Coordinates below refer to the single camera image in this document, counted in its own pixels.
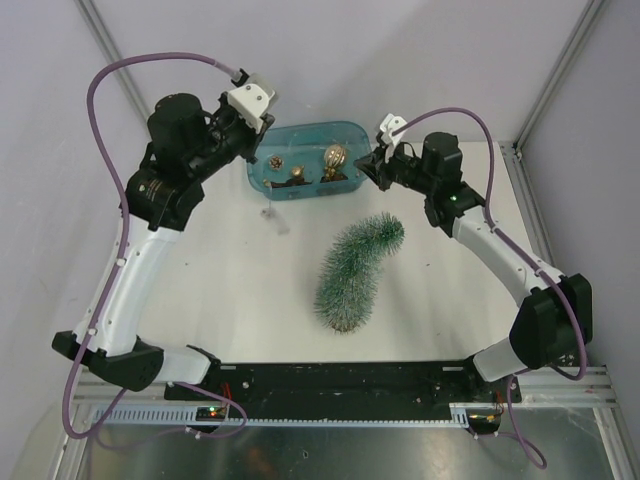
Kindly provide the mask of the small frosted christmas tree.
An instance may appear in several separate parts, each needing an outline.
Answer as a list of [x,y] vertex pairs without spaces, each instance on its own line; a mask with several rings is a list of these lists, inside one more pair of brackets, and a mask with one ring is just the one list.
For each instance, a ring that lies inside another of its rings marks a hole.
[[402,222],[388,212],[361,219],[335,237],[321,264],[313,304],[324,327],[351,334],[369,321],[383,263],[404,238]]

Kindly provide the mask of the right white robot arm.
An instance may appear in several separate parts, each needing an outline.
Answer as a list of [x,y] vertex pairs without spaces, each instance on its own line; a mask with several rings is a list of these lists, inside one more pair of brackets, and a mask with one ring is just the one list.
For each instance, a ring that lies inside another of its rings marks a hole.
[[461,376],[463,393],[484,401],[497,380],[555,364],[575,352],[586,360],[593,338],[592,287],[581,274],[567,276],[526,252],[489,222],[486,199],[462,179],[456,136],[427,135],[422,152],[408,143],[380,143],[356,167],[381,190],[399,184],[424,196],[429,223],[471,251],[505,286],[518,312],[508,336],[473,355]]

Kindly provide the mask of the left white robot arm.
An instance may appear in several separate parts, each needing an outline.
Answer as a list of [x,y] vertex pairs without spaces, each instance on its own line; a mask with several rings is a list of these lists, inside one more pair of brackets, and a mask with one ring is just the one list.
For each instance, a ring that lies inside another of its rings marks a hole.
[[127,236],[116,254],[115,275],[98,301],[97,323],[82,321],[55,334],[52,347],[79,360],[108,383],[141,391],[154,382],[185,383],[197,398],[214,397],[221,376],[217,359],[196,347],[162,348],[143,341],[138,325],[155,277],[203,200],[203,183],[256,149],[274,118],[273,97],[255,84],[221,95],[214,113],[199,99],[179,93],[161,99],[147,121],[151,140],[127,183]]

